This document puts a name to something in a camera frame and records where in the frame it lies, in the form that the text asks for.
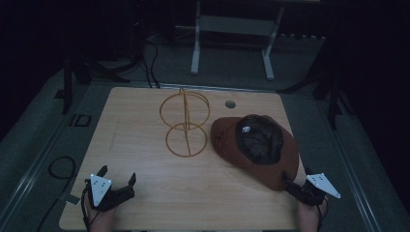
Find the white metal frame stand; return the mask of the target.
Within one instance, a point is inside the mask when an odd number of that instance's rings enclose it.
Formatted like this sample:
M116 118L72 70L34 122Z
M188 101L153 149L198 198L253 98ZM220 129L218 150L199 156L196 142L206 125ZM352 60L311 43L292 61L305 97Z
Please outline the white metal frame stand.
M196 0L194 46L191 58L190 73L198 74L200 63L200 32L219 32L241 35L265 36L268 38L267 45L261 50L262 61L267 80L275 78L270 58L278 28L284 14L284 7L279 7L274 20L240 18L230 16L219 16L203 14L201 12L201 1Z

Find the person's left hand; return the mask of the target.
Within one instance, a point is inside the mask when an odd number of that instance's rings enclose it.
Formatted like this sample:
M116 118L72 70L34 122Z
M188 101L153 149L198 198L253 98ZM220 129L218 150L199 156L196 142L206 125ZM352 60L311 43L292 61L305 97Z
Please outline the person's left hand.
M116 208L99 212L91 208L90 200L85 198L85 209L88 217L89 232L112 232L115 223Z

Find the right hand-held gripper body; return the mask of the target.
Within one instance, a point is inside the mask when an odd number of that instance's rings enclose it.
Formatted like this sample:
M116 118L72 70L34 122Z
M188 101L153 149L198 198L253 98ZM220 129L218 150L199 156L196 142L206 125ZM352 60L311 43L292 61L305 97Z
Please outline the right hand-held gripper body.
M298 200L306 205L316 206L322 204L326 195L341 198L341 194L324 173L308 174Z

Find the brown hat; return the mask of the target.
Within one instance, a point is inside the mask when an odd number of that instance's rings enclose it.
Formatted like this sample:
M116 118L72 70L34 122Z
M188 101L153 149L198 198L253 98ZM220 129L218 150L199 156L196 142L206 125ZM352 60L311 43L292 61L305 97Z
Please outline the brown hat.
M223 117L211 126L211 142L217 154L247 171L272 190L285 190L299 168L294 137L267 115Z

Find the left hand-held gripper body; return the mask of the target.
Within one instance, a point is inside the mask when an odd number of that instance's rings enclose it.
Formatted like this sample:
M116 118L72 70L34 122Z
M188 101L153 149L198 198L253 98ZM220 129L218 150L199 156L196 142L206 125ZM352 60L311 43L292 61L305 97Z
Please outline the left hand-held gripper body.
M134 198L134 189L129 183L117 190L111 188L112 181L92 174L90 176L91 207L94 210L106 212Z

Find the person's right hand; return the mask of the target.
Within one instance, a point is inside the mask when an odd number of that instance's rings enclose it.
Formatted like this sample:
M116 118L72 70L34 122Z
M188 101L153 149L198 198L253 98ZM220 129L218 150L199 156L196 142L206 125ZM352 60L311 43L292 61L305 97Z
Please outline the person's right hand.
M309 206L297 202L297 225L300 232L318 232L327 215L328 197L319 206Z

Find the gold wire hat stand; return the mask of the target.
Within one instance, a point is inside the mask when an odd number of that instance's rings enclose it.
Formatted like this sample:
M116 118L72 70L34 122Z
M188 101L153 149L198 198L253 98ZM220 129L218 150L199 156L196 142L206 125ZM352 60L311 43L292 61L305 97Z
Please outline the gold wire hat stand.
M167 125L165 145L180 158L192 158L202 153L208 144L204 126L210 118L208 99L199 92L180 88L161 103L159 114Z

